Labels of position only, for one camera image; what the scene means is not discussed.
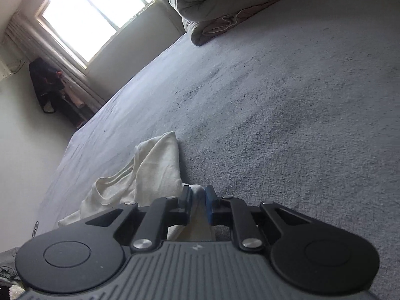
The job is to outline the grey bed sheet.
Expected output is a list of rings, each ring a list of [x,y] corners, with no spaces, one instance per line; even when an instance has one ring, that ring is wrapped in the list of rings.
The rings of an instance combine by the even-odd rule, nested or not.
[[[182,36],[74,134],[38,233],[166,132],[184,182],[363,236],[373,292],[399,298],[399,0],[282,0],[201,47]]]

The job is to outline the sheer window curtain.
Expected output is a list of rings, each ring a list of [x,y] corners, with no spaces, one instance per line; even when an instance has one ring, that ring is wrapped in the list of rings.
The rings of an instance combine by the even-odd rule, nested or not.
[[[9,39],[27,60],[42,58],[49,65],[61,70],[67,83],[93,113],[97,113],[107,103],[90,88],[90,82],[84,72],[45,40],[23,15],[15,13],[11,17],[5,29],[5,38]]]

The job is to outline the grey folded garment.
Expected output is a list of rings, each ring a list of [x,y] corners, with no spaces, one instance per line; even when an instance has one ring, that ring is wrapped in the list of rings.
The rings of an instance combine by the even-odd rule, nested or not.
[[[0,270],[1,270],[1,286],[10,287],[11,285],[19,285],[20,277],[16,270],[16,255],[19,247],[0,253]]]

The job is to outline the covered wall air conditioner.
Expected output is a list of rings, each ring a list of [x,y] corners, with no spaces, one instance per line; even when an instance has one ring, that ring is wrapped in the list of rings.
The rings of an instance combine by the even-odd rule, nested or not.
[[[0,59],[0,82],[13,75],[13,72],[9,69],[8,65]]]

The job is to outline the cream long sleeve sweatshirt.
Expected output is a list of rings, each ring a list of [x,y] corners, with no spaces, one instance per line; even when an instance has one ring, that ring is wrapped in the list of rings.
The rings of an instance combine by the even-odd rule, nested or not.
[[[92,185],[79,210],[58,222],[68,226],[97,215],[122,203],[151,205],[161,197],[180,197],[187,184],[180,175],[179,148],[176,133],[171,131],[143,141],[134,149],[134,157],[111,177],[100,177]],[[211,242],[216,235],[206,215],[206,190],[191,185],[193,203],[190,223],[168,229],[169,241]]]

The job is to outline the white plush toy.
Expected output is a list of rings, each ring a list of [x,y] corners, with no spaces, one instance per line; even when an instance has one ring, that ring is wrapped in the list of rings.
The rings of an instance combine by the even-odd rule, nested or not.
[[[19,284],[13,284],[9,287],[9,299],[17,300],[20,296],[25,293],[25,289]]]

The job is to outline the dark clothes on rack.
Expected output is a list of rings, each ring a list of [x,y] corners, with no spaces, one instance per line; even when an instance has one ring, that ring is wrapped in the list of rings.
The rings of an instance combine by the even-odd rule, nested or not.
[[[62,82],[62,71],[41,57],[29,64],[29,74],[41,110],[45,114],[60,112],[77,129],[86,124],[78,109],[85,104]]]

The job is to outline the bright window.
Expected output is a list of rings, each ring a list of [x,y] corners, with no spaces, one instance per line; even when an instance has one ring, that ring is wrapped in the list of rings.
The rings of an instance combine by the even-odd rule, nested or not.
[[[91,61],[155,0],[45,0],[36,19],[79,66]]]

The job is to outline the black label on sheet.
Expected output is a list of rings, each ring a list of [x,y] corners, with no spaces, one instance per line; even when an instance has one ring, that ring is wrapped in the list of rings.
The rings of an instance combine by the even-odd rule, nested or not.
[[[32,239],[34,239],[34,237],[36,236],[38,228],[39,228],[39,222],[36,221],[34,224],[33,231],[32,231]]]

